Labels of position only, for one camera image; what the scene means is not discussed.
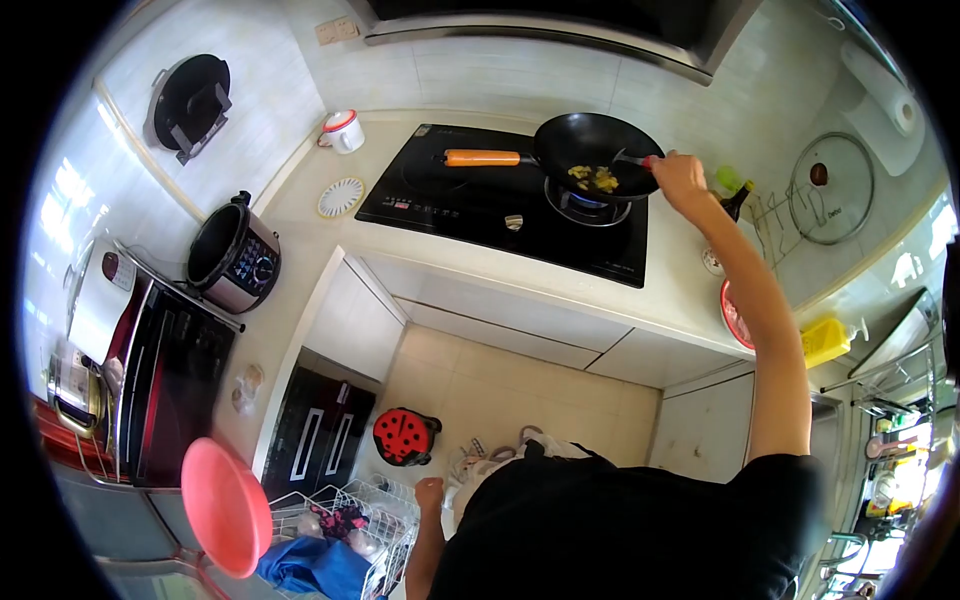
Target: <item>hand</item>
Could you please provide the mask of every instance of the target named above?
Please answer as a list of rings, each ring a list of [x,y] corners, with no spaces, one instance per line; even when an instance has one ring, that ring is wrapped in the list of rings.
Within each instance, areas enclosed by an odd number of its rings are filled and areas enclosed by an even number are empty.
[[[657,178],[666,200],[687,219],[710,200],[704,165],[696,156],[671,150],[666,158],[651,157],[650,171]]]
[[[414,496],[420,511],[439,511],[444,502],[444,479],[442,477],[424,477],[414,487]]]

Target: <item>black cooktop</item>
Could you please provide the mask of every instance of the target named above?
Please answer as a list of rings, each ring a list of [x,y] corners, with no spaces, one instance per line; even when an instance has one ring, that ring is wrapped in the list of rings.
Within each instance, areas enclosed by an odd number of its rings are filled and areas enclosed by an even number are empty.
[[[615,225],[590,227],[563,216],[547,201],[546,176],[536,167],[447,167],[443,163],[447,149],[532,153],[533,141],[516,133],[420,125],[355,218],[522,254],[643,287],[646,200],[633,202]]]

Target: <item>towel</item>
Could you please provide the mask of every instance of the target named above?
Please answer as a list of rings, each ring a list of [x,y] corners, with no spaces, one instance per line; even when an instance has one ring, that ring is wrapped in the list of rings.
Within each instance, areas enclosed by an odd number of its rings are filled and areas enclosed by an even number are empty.
[[[256,574],[277,588],[356,600],[370,566],[340,540],[304,536],[271,546],[257,563]]]

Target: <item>cloth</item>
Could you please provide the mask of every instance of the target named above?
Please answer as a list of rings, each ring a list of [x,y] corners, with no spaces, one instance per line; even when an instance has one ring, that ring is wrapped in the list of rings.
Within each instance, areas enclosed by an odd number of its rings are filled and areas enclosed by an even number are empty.
[[[260,557],[256,574],[281,589],[356,600],[369,568],[370,563],[340,540],[304,536],[271,546]]]
[[[310,509],[320,518],[320,530],[325,538],[346,540],[347,535],[354,529],[363,529],[370,523],[370,518],[360,512],[356,504],[349,504],[343,508],[328,512],[316,506]]]
[[[514,460],[472,495],[429,598],[777,600],[815,550],[821,470],[763,456],[718,484],[602,457]]]
[[[516,456],[509,458],[501,463],[494,461],[480,460],[473,463],[467,469],[467,480],[460,490],[453,496],[453,526],[459,527],[463,519],[464,510],[470,502],[470,498],[488,477],[504,468],[513,461],[520,460],[531,451],[536,457],[562,457],[562,458],[586,458],[589,456],[582,448],[571,444],[570,442],[561,442],[554,440],[545,433],[538,433],[532,429],[526,431],[526,442],[516,452]]]

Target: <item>white mug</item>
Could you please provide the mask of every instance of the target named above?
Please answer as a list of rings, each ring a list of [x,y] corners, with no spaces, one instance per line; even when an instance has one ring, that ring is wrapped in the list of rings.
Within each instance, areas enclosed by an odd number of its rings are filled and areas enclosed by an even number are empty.
[[[356,110],[343,110],[331,114],[324,123],[324,134],[317,140],[318,146],[330,146],[338,155],[348,155],[367,138],[360,129]]]

